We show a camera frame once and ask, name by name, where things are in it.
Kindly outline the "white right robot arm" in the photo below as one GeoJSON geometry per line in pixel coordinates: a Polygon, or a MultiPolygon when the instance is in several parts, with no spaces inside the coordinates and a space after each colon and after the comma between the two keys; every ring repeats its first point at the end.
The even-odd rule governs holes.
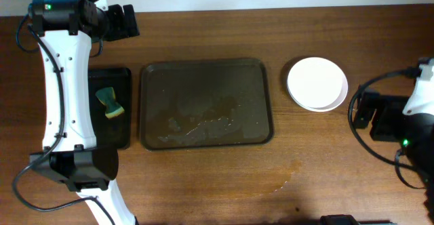
{"type": "Polygon", "coordinates": [[[433,58],[420,58],[415,67],[385,73],[361,84],[350,100],[347,119],[360,145],[373,157],[392,165],[405,186],[415,189],[401,170],[417,173],[426,195],[427,216],[433,220],[433,58]],[[387,96],[369,89],[376,82],[400,76],[414,80],[409,97],[387,96]],[[369,124],[371,139],[399,144],[393,160],[371,149],[358,134],[358,129],[369,124]]]}

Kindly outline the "yellow green scrub sponge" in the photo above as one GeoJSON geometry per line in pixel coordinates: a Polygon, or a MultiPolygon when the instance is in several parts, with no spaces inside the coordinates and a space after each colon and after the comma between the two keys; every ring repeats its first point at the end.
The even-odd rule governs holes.
{"type": "Polygon", "coordinates": [[[113,87],[99,89],[95,95],[99,102],[105,106],[106,110],[104,114],[107,119],[113,119],[125,112],[125,109],[116,100],[116,94],[113,87]]]}

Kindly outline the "white sauce-stained plate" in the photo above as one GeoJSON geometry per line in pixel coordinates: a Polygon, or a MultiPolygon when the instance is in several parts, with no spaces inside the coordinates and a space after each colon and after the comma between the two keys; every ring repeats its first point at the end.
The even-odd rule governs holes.
{"type": "Polygon", "coordinates": [[[340,86],[343,82],[348,83],[343,70],[334,62],[320,57],[297,61],[286,78],[288,93],[291,91],[293,94],[299,94],[310,87],[340,86]]]}

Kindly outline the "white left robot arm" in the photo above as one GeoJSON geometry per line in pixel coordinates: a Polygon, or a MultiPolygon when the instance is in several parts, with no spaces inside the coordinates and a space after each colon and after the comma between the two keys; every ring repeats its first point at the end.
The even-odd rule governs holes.
{"type": "Polygon", "coordinates": [[[29,168],[75,192],[99,224],[136,224],[117,185],[116,148],[98,146],[92,127],[88,62],[93,43],[135,37],[131,5],[108,0],[33,0],[28,26],[45,70],[43,150],[29,168]]]}

